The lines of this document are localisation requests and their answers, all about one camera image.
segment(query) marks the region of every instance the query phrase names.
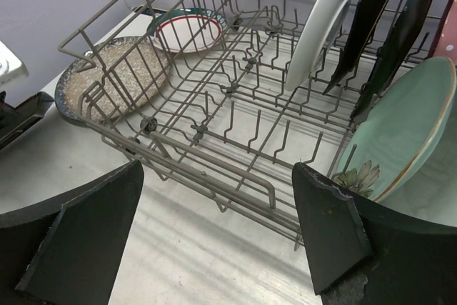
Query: rack handle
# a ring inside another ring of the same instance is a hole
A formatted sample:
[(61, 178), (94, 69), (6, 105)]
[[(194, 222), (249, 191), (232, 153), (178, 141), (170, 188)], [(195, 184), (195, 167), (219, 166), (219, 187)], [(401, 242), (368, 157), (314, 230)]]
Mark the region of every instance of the rack handle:
[(211, 162), (212, 164), (215, 164), (218, 167), (221, 167), (223, 169), (226, 169), (230, 171), (231, 173), (237, 174), (239, 176), (242, 176), (245, 179), (248, 179), (249, 181), (252, 181), (262, 187), (264, 187), (267, 192), (268, 192), (268, 200), (270, 203), (270, 208), (275, 209), (276, 208), (276, 195), (275, 195), (275, 189), (274, 186), (268, 182), (265, 179), (262, 179), (260, 176), (251, 174), (247, 171), (244, 171), (241, 168), (238, 168), (232, 164), (229, 164), (225, 161), (222, 161), (214, 156), (208, 155), (202, 151), (199, 151), (198, 149), (195, 149), (191, 146), (188, 146), (187, 144), (181, 143), (180, 141), (177, 141), (175, 139), (172, 139), (170, 137), (167, 137), (163, 134), (160, 134), (159, 132), (153, 131), (149, 134), (149, 136), (156, 142), (160, 143), (163, 142), (169, 146), (174, 146), (175, 148), (178, 148), (180, 150), (184, 150), (188, 152), (189, 154), (192, 154), (194, 156), (199, 157), (200, 159), (204, 159), (208, 162)]

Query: white countertop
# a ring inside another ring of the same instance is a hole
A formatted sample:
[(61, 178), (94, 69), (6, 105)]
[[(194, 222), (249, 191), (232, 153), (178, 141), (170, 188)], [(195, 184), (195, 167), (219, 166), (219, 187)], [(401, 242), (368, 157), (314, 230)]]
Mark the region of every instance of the white countertop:
[[(122, 36), (132, 35), (125, 31)], [(54, 95), (56, 77), (43, 91)], [(45, 118), (0, 154), (0, 213), (85, 184), (127, 162), (90, 129)], [(145, 168), (110, 304), (321, 304), (305, 249)]]

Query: gray wire rack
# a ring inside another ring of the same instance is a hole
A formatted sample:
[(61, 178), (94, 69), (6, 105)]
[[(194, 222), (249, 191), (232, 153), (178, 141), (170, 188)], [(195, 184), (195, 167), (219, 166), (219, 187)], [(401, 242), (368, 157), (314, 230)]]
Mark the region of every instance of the gray wire rack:
[[(111, 1), (70, 35), (59, 50), (84, 60), (84, 69), (95, 66), (94, 58), (100, 57), (104, 44), (96, 48), (88, 28), (117, 1), (121, 0)], [(149, 9), (153, 13), (158, 1), (143, 0), (145, 4), (106, 42), (132, 25), (142, 11)], [(387, 28), (404, 1), (389, 3), (383, 14)], [(285, 91), (286, 70), (313, 0), (242, 2), (251, 3), (241, 7), (241, 0), (177, 1), (170, 11), (213, 9), (229, 20), (230, 29), (221, 35), (217, 45), (201, 53), (183, 54), (192, 39), (180, 42), (181, 52), (168, 54), (161, 73), (151, 74), (150, 84), (134, 99), (122, 84), (116, 66), (122, 61), (128, 63), (132, 51), (141, 54), (141, 42), (151, 43), (145, 32), (114, 64), (102, 62), (102, 81), (94, 82), (81, 95), (79, 117), (99, 132), (105, 143), (130, 159), (140, 160), (161, 180), (172, 179), (186, 185), (214, 200), (221, 212), (231, 209), (243, 214), (294, 241), (297, 249), (303, 240), (293, 201), (293, 164), (302, 161), (332, 176), (342, 150), (356, 130), (349, 114), (376, 59), (376, 50), (382, 45), (383, 34), (369, 42), (353, 75), (322, 96), (347, 37), (341, 28), (335, 46), (323, 52), (321, 68), (296, 90)], [(439, 14), (428, 16), (434, 28), (439, 19)], [(344, 26), (350, 26), (348, 20)], [(201, 22), (194, 37), (206, 23)], [(81, 37), (92, 55), (66, 48)], [(428, 45), (425, 31), (403, 69), (426, 57)], [(145, 58), (142, 62), (148, 66)], [(168, 70), (166, 85), (149, 98), (147, 89), (155, 86)], [(126, 110), (121, 111), (112, 94), (108, 94), (107, 83), (116, 85)], [(138, 105), (141, 97), (147, 98), (144, 106)], [(99, 106), (102, 99), (109, 99), (114, 110), (104, 113)], [(104, 118), (101, 123), (94, 119), (96, 112)]]

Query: dishwasher rack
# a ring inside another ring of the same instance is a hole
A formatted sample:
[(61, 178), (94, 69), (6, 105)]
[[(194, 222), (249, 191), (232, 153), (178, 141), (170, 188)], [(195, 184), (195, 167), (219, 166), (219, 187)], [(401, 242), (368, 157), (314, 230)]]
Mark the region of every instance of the dishwasher rack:
[[(88, 28), (117, 1), (122, 0), (111, 1), (59, 46), (60, 51), (81, 60), (81, 69), (95, 66), (94, 59), (104, 47), (95, 45)], [(134, 23), (143, 11), (149, 10), (155, 17), (157, 1), (143, 0), (145, 4), (106, 42)], [(134, 51), (143, 56), (141, 42), (152, 44), (145, 32), (112, 65), (101, 61), (103, 78), (81, 95), (79, 118), (99, 132), (105, 143), (130, 159), (140, 160), (161, 180), (186, 185), (215, 201), (221, 212), (236, 211), (292, 240), (297, 249), (303, 239), (293, 200), (293, 164), (301, 161), (333, 177), (341, 152), (356, 130), (349, 114), (382, 45), (382, 38), (374, 36), (354, 73), (323, 96), (347, 39), (341, 28), (334, 46), (323, 51), (321, 68), (296, 90), (284, 90), (288, 64), (312, 1), (254, 0), (249, 9), (240, 9), (240, 0), (179, 0), (169, 11), (207, 8), (228, 19), (229, 29), (218, 38), (218, 44), (207, 51), (183, 54), (192, 39), (180, 42), (181, 52), (167, 54), (167, 65), (162, 65), (159, 75), (151, 74), (150, 84), (141, 86), (141, 94), (134, 99), (116, 67), (127, 63), (135, 75), (129, 57)], [(389, 3), (384, 18), (393, 23), (404, 1), (398, 0), (394, 7)], [(436, 24), (439, 19), (439, 15), (428, 16)], [(206, 28), (208, 20), (201, 21), (194, 37)], [(91, 55), (66, 48), (81, 37)], [(422, 33), (403, 71), (426, 57), (427, 38), (428, 33)], [(148, 66), (144, 57), (141, 63)], [(164, 87), (149, 98), (147, 89), (168, 70)], [(121, 111), (114, 103), (106, 83), (116, 85), (126, 110)], [(144, 97), (146, 105), (139, 106)], [(110, 113), (101, 110), (103, 99), (114, 105)], [(96, 112), (104, 118), (102, 122), (95, 120)]]

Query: green plate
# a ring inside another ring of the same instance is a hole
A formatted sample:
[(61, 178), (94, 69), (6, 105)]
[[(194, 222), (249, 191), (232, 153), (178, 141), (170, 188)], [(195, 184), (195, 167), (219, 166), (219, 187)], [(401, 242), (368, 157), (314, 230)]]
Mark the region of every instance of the green plate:
[(371, 110), (344, 151), (335, 181), (380, 201), (410, 179), (435, 149), (456, 91), (450, 59), (427, 59), (400, 78)]

